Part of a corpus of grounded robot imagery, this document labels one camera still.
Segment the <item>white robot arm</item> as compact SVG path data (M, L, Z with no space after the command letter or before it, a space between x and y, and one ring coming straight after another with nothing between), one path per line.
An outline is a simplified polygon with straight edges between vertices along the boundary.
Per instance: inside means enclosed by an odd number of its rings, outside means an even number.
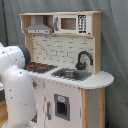
M8 112L8 120L2 128L36 128L31 123L36 114L33 84L24 70L30 60L25 46L4 47L0 43L0 78Z

